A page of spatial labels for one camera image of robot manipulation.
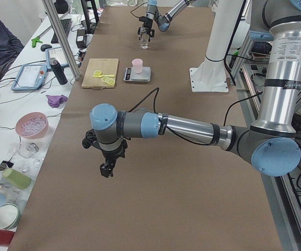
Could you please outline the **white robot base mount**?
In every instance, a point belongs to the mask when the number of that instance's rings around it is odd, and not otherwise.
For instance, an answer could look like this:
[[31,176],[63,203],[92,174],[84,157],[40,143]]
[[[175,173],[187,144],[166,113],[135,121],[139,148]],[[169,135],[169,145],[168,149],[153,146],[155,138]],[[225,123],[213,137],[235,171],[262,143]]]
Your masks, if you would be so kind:
[[191,68],[190,83],[192,92],[227,93],[229,54],[242,48],[248,33],[246,21],[249,1],[219,1],[211,30],[205,59],[197,68]]

